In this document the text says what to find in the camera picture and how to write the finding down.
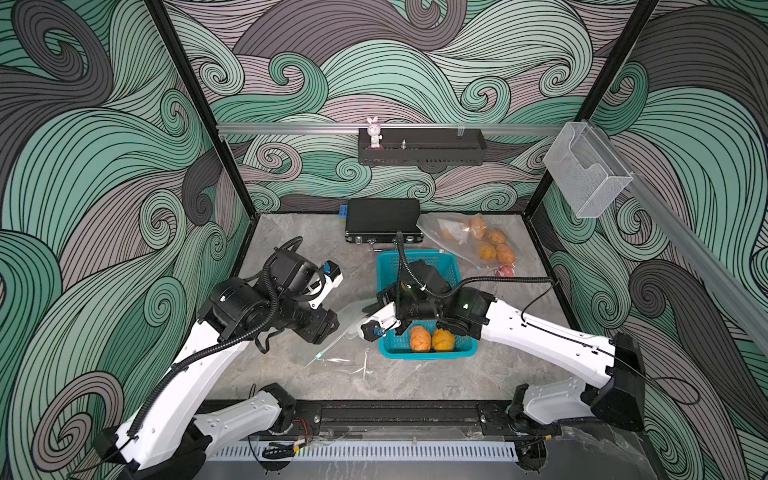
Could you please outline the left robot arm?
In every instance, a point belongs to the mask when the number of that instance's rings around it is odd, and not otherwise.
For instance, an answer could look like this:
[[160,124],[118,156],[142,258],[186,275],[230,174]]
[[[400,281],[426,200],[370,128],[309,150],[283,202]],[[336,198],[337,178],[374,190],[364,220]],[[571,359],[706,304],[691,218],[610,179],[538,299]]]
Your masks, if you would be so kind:
[[275,248],[256,275],[213,288],[177,358],[137,412],[97,437],[101,465],[120,466],[122,479],[192,479],[210,457],[253,433],[296,434],[290,453],[307,444],[308,427],[294,417],[296,400],[277,383],[218,411],[198,411],[249,344],[267,353],[271,338],[292,331],[320,345],[338,329],[336,313],[322,302],[342,282],[340,267],[301,256],[302,241]]

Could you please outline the clear blue-zipper bag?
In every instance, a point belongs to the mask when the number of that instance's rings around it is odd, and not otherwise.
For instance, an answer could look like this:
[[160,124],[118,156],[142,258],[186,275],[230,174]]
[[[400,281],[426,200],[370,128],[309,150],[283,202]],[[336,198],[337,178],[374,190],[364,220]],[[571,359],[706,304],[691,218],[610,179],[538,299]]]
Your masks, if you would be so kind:
[[516,247],[508,232],[483,215],[423,213],[417,227],[442,250],[478,269],[513,269]]
[[340,327],[323,344],[323,348],[305,365],[308,372],[329,371],[346,375],[370,372],[368,357],[375,341],[363,339],[361,326],[379,309],[374,298],[353,301],[338,311]]

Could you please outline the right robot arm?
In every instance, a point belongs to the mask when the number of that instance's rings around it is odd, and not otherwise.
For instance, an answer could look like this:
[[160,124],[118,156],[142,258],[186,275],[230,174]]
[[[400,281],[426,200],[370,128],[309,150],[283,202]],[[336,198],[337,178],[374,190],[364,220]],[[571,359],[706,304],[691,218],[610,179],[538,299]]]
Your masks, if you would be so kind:
[[408,260],[402,232],[395,245],[397,278],[360,325],[363,339],[401,335],[415,321],[433,320],[454,336],[506,345],[570,373],[564,381],[519,386],[515,414],[541,425],[592,416],[619,429],[643,429],[645,367],[632,336],[592,335],[546,321],[477,289],[477,277],[450,286],[434,267]]

